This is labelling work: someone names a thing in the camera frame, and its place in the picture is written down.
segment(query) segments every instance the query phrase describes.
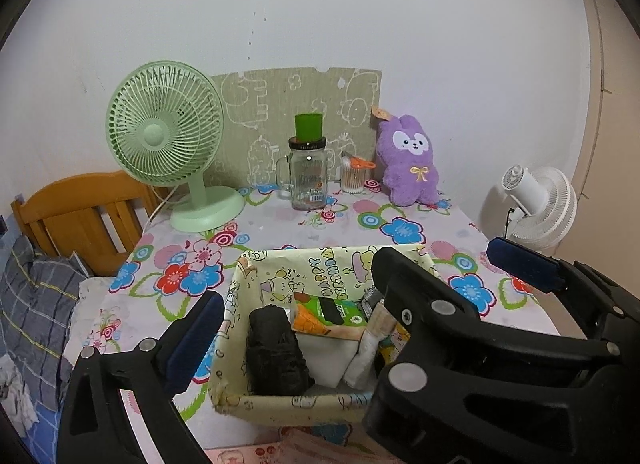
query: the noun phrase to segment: cotton swab container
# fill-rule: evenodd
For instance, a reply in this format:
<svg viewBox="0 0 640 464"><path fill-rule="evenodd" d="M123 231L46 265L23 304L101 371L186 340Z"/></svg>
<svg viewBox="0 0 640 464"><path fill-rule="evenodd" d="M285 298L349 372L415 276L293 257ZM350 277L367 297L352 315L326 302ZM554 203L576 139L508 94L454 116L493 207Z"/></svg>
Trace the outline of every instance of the cotton swab container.
<svg viewBox="0 0 640 464"><path fill-rule="evenodd" d="M367 170L376 165L359 157L342 152L340 164L340 189L345 193L362 193Z"/></svg>

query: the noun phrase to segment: storage basket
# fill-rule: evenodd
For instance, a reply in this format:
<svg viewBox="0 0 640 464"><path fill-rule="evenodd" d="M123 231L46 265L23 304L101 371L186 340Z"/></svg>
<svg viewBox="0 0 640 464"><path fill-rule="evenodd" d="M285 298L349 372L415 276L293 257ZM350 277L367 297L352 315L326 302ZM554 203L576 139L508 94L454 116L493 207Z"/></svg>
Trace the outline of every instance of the storage basket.
<svg viewBox="0 0 640 464"><path fill-rule="evenodd" d="M430 272L423 245L393 245ZM209 378L210 399L220 414L268 426L312 426L359 422L372 392L325 396L254 396L245 352L249 314L287 303L293 292L359 300L372 287L371 262L380 247L327 247L244 253L236 265L225 302L225 319L216 335Z"/></svg>

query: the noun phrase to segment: red flower print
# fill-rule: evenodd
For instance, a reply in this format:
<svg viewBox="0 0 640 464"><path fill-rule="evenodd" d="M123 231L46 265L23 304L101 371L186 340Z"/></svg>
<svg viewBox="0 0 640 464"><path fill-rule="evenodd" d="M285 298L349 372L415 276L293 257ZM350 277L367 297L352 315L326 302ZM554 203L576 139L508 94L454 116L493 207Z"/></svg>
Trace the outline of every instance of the red flower print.
<svg viewBox="0 0 640 464"><path fill-rule="evenodd" d="M320 213L320 216L325 222L331 223L335 220L335 213L331 210L323 211L322 213Z"/></svg>
<svg viewBox="0 0 640 464"><path fill-rule="evenodd" d="M107 341L113 337L113 333L116 332L116 328L120 326L121 321L116 319L113 323L108 324L104 329L100 331L100 336L103 336Z"/></svg>
<svg viewBox="0 0 640 464"><path fill-rule="evenodd" d="M377 180L369 179L364 181L364 187L368 188L372 193L380 193L382 188L380 187L380 182Z"/></svg>
<svg viewBox="0 0 640 464"><path fill-rule="evenodd" d="M520 278L511 278L511 285L513 285L513 288L521 294L533 294L533 287L522 281Z"/></svg>
<svg viewBox="0 0 640 464"><path fill-rule="evenodd" d="M215 237L209 240L209 243L216 243L220 247L227 247L234 243L234 238L237 234L233 231L222 231L221 233L216 234Z"/></svg>
<svg viewBox="0 0 640 464"><path fill-rule="evenodd" d="M164 269L164 274L156 281L156 290L159 290L164 295L173 294L180 287L180 282L189 275L189 265L184 263L178 265L172 263Z"/></svg>

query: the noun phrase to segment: paper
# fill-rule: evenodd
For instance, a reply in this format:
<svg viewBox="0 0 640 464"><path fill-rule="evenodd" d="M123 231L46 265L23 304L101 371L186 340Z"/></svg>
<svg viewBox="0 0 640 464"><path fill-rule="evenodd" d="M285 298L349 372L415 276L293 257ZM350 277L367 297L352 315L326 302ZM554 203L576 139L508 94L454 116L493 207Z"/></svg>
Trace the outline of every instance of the paper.
<svg viewBox="0 0 640 464"><path fill-rule="evenodd" d="M213 76L225 115L223 140L205 171L208 185L275 184L275 163L289 152L294 116L322 113L329 180L339 179L340 152L373 160L371 107L380 97L379 70L274 68Z"/></svg>

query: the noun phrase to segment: white desk fan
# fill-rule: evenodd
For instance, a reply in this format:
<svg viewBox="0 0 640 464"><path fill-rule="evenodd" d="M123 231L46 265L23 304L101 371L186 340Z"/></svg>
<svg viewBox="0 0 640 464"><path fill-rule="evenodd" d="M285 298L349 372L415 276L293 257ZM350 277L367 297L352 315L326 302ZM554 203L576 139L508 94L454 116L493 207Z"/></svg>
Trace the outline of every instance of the white desk fan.
<svg viewBox="0 0 640 464"><path fill-rule="evenodd" d="M111 97L107 141L133 178L151 186L189 185L190 195L172 208L171 225L197 233L226 224L244 208L236 190L204 185L222 124L220 96L207 76L182 63L154 62L127 76Z"/></svg>
<svg viewBox="0 0 640 464"><path fill-rule="evenodd" d="M508 224L507 236L525 247L534 251L553 247L574 223L578 200L559 169L546 166L530 173L516 164L502 177L502 189L520 208Z"/></svg>

